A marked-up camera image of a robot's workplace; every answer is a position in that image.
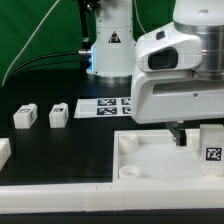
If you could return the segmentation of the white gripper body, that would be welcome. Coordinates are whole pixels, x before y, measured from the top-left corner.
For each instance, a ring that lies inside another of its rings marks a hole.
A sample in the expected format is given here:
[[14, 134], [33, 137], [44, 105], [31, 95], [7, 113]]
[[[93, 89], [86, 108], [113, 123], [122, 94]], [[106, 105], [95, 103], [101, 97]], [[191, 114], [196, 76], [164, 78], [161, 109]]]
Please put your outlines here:
[[190, 71], [142, 72], [134, 67], [131, 116], [139, 124], [224, 118], [224, 81]]

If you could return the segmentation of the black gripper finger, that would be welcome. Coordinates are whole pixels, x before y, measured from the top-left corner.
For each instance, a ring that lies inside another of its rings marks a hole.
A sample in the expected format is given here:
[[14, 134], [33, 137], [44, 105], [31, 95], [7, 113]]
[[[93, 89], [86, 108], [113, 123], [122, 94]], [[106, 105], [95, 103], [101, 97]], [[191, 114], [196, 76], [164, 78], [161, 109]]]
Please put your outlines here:
[[173, 135], [173, 141], [177, 146], [184, 147], [187, 145], [186, 131], [184, 129], [181, 129], [177, 122], [167, 122], [166, 128]]

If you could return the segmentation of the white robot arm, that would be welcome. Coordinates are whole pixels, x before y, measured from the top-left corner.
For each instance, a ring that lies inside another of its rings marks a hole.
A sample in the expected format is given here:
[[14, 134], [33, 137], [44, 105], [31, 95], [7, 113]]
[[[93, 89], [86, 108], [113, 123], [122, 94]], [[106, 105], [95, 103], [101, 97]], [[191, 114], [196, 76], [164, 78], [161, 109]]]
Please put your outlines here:
[[224, 117], [224, 0], [176, 0], [172, 21], [133, 38], [132, 0], [84, 0], [96, 13], [87, 77], [131, 84], [131, 116], [164, 122]]

